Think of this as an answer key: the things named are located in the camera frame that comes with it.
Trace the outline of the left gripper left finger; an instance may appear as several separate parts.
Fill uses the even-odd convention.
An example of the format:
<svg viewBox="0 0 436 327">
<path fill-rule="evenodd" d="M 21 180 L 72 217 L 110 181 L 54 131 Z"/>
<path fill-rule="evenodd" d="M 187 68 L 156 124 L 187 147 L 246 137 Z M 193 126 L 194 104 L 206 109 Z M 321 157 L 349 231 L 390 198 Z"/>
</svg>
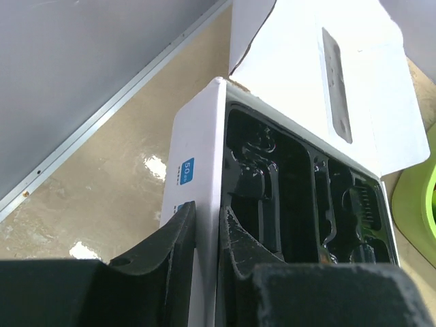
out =
<svg viewBox="0 0 436 327">
<path fill-rule="evenodd" d="M 186 326 L 196 205 L 104 263 L 96 259 L 1 262 L 2 326 Z"/>
</svg>

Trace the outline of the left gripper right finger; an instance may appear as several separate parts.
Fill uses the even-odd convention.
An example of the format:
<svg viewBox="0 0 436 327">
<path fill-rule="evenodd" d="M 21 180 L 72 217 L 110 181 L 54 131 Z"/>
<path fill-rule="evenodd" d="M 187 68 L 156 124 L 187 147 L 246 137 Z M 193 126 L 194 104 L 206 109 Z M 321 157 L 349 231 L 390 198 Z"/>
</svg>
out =
<svg viewBox="0 0 436 327">
<path fill-rule="evenodd" d="M 288 264 L 219 214 L 224 326 L 432 326 L 409 276 L 391 264 Z"/>
</svg>

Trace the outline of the white clipper kit box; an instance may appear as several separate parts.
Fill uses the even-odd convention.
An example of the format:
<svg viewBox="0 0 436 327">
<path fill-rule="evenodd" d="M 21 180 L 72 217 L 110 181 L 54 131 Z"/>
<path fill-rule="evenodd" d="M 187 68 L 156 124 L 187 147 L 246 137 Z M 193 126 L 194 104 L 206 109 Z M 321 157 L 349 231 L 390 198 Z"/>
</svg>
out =
<svg viewBox="0 0 436 327">
<path fill-rule="evenodd" d="M 376 180 L 430 155 L 398 25 L 378 1 L 235 1 L 229 75 L 174 118 L 161 222 L 195 202 L 190 326 L 214 326 L 225 102 Z"/>
</svg>

